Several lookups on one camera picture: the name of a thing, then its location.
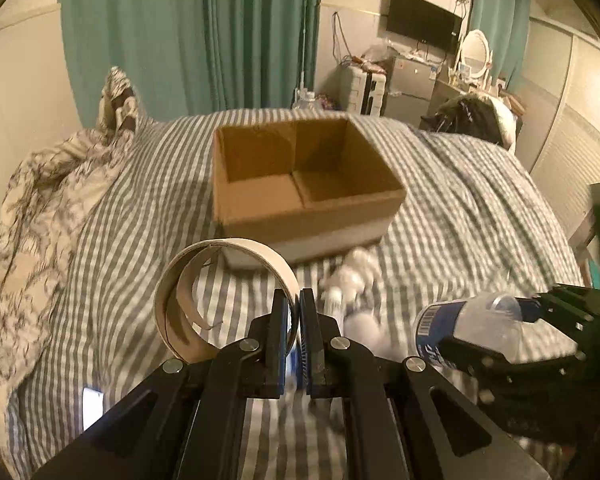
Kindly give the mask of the large clear water jug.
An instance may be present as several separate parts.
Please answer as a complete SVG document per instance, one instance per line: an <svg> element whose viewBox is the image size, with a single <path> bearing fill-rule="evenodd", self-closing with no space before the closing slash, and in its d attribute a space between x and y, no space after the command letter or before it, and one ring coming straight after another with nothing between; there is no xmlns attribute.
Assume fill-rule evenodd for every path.
<svg viewBox="0 0 600 480"><path fill-rule="evenodd" d="M291 108L293 110L321 110L323 105L314 91L301 87L294 90L294 102L292 102Z"/></svg>

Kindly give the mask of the black and white jacket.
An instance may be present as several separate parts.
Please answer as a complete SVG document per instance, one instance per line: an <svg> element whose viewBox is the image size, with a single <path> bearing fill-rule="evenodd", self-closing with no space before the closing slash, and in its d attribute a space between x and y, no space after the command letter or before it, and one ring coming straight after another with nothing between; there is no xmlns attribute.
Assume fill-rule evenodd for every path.
<svg viewBox="0 0 600 480"><path fill-rule="evenodd" d="M422 118L422 129L464 134L513 152L517 118L500 99L484 93L465 93L447 100Z"/></svg>

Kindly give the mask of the white louvred wardrobe door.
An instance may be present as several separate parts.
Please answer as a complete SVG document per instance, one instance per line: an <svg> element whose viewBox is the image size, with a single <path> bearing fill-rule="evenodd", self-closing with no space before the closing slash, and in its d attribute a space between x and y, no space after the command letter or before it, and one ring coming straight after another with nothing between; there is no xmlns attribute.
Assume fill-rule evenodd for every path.
<svg viewBox="0 0 600 480"><path fill-rule="evenodd" d="M557 99L530 174L567 236L591 209L600 183L600 42L549 18L532 18L527 80Z"/></svg>

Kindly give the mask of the green curtain right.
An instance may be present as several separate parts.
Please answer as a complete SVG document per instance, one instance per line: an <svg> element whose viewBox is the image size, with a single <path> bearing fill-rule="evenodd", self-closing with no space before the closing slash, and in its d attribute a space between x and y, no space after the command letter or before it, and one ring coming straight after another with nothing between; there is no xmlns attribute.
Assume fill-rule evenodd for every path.
<svg viewBox="0 0 600 480"><path fill-rule="evenodd" d="M515 92L524 66L531 0L471 0L469 29L480 29L493 51L490 75Z"/></svg>

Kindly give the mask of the black wall television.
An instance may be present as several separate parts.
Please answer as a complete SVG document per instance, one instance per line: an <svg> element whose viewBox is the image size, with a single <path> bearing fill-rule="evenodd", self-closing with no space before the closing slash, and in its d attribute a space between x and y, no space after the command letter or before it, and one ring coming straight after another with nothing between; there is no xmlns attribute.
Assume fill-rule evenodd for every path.
<svg viewBox="0 0 600 480"><path fill-rule="evenodd" d="M426 0L390 0L386 29L419 44L455 53L462 19Z"/></svg>

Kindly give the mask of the patterned pillow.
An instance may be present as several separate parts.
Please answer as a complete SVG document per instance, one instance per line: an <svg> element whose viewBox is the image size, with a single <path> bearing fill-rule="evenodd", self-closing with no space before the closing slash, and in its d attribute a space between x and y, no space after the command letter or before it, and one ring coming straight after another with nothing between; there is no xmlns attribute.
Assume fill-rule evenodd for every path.
<svg viewBox="0 0 600 480"><path fill-rule="evenodd" d="M98 103L96 128L100 131L134 131L138 102L131 79L118 66L112 66L106 77Z"/></svg>

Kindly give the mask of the silver mini fridge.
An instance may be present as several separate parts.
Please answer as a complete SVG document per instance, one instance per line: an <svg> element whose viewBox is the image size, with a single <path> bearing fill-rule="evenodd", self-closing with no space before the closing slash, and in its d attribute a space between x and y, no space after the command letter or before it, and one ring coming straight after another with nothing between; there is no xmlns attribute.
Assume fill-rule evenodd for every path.
<svg viewBox="0 0 600 480"><path fill-rule="evenodd" d="M418 127L434 91L436 69L402 56L385 60L384 67L387 81L382 114Z"/></svg>

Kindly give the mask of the white oval vanity mirror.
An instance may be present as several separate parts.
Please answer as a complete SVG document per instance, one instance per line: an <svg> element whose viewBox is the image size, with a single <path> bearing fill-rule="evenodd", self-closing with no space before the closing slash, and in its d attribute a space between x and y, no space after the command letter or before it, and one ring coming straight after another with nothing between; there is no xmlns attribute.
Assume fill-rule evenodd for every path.
<svg viewBox="0 0 600 480"><path fill-rule="evenodd" d="M460 64L466 68L463 73L471 79L483 77L490 68L491 58L489 41L483 31L473 29L468 32L460 45Z"/></svg>

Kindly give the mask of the green curtain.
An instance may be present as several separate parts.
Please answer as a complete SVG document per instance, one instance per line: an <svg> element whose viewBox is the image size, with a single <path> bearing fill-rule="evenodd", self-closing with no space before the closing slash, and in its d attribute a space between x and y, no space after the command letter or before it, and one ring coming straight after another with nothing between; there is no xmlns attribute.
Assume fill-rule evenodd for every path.
<svg viewBox="0 0 600 480"><path fill-rule="evenodd" d="M151 117L287 108L311 87L320 0L59 0L79 118L113 67Z"/></svg>
<svg viewBox="0 0 600 480"><path fill-rule="evenodd" d="M493 51L490 75L515 92L524 66L531 0L471 0L469 29L480 29Z"/></svg>

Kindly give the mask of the white suitcase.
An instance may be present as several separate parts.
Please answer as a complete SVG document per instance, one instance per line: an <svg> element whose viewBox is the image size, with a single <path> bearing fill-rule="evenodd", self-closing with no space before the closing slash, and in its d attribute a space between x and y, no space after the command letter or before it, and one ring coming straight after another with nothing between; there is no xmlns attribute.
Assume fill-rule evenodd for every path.
<svg viewBox="0 0 600 480"><path fill-rule="evenodd" d="M349 65L340 70L339 107L347 113L379 116L386 93L386 73Z"/></svg>

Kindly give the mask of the clear plastic water bottle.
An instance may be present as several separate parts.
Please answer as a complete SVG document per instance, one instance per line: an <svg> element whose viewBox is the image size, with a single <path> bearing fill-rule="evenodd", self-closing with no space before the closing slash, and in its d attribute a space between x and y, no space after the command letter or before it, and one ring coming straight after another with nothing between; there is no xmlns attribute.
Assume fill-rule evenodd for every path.
<svg viewBox="0 0 600 480"><path fill-rule="evenodd" d="M455 362L444 358L440 350L440 341L447 336L500 352L513 362L519 354L522 323L534 323L539 317L540 304L535 299L506 292L437 302L416 318L414 345L425 361L452 368Z"/></svg>

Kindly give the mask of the floral patterned duvet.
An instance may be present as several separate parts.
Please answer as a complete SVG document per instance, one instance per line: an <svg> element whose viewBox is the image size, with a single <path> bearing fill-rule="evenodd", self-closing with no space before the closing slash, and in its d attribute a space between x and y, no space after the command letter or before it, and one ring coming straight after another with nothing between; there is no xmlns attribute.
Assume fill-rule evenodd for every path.
<svg viewBox="0 0 600 480"><path fill-rule="evenodd" d="M31 154L10 178L0 218L0 389L15 389L40 356L82 226L133 140L129 128L82 130Z"/></svg>

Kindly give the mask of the lit smartphone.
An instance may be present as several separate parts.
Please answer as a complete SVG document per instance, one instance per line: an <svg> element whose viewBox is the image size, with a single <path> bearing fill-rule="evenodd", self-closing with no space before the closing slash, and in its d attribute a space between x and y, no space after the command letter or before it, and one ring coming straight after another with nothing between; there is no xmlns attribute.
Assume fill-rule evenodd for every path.
<svg viewBox="0 0 600 480"><path fill-rule="evenodd" d="M82 429L87 430L104 414L104 394L90 387L82 390Z"/></svg>

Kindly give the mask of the green curtain left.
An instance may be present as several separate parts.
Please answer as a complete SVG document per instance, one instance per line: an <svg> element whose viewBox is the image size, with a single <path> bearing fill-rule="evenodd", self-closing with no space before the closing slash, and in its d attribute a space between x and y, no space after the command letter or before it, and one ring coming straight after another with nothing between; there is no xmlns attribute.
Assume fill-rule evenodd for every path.
<svg viewBox="0 0 600 480"><path fill-rule="evenodd" d="M113 67L151 117L287 108L311 87L320 0L59 0L79 118Z"/></svg>

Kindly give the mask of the brown cardboard box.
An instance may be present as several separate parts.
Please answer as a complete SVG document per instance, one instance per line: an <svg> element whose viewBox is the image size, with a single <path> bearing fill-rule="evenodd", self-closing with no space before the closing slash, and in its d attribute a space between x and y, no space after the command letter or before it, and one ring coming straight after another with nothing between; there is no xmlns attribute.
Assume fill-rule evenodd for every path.
<svg viewBox="0 0 600 480"><path fill-rule="evenodd" d="M213 218L289 263L383 237L406 189L351 118L303 118L215 130Z"/></svg>

